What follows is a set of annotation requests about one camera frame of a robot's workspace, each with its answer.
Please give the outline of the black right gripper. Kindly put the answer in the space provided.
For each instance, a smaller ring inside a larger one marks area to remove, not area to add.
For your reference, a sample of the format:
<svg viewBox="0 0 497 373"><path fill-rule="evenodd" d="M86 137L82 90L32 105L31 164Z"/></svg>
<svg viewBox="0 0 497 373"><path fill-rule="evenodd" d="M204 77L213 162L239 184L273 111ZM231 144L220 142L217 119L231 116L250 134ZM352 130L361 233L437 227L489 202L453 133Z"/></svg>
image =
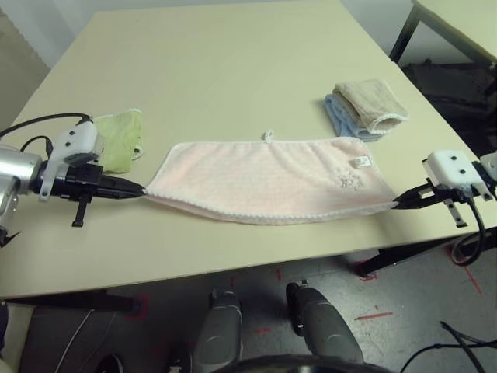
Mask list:
<svg viewBox="0 0 497 373"><path fill-rule="evenodd" d="M435 187L430 181L428 186L417 186L409 189L396 197L394 201L397 203L394 209L396 210L414 210L432 206L434 204L443 203L450 215L452 216L457 228L467 227L467 222L462 218L456 204L466 204L467 197L458 189L447 189Z"/></svg>

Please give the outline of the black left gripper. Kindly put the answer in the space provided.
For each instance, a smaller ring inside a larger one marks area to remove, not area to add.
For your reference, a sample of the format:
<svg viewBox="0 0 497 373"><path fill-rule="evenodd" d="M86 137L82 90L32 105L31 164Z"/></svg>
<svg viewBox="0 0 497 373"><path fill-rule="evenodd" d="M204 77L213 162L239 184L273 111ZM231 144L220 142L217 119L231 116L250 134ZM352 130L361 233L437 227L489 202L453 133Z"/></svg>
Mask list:
<svg viewBox="0 0 497 373"><path fill-rule="evenodd" d="M75 220L71 224L73 228L84 225L87 205L99 188L102 175L102 166L82 165L69 167L64 177L56 177L50 195L78 203ZM144 196L142 185L121 177L104 175L103 187L103 198L132 199Z"/></svg>

